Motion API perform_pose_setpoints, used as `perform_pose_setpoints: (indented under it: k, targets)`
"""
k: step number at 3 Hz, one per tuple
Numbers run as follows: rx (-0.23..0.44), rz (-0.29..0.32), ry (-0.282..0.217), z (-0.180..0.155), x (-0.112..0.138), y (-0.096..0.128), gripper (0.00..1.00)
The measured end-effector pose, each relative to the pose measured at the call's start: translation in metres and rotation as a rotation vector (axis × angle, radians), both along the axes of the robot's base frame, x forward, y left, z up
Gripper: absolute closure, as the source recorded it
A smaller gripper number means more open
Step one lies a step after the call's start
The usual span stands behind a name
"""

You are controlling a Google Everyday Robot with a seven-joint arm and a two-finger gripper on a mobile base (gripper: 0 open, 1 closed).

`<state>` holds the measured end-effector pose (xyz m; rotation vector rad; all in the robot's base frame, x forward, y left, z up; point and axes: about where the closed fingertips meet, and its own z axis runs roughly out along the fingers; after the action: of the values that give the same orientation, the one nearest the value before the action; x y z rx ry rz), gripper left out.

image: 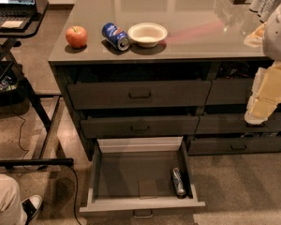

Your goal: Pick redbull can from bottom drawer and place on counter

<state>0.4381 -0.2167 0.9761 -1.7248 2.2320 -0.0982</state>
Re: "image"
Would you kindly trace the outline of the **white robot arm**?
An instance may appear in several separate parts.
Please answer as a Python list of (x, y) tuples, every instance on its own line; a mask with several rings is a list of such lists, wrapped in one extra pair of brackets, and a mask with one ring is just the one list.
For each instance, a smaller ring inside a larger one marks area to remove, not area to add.
[(263, 53), (274, 63), (268, 68), (259, 68), (252, 85), (244, 120), (259, 125), (268, 120), (281, 103), (281, 4), (264, 25)]

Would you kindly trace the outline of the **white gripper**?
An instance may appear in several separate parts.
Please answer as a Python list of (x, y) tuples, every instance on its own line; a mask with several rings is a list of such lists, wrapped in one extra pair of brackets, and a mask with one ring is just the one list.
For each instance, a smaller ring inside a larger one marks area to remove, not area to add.
[(251, 125), (265, 122), (281, 103), (281, 61), (270, 67), (260, 67), (255, 74), (244, 120)]

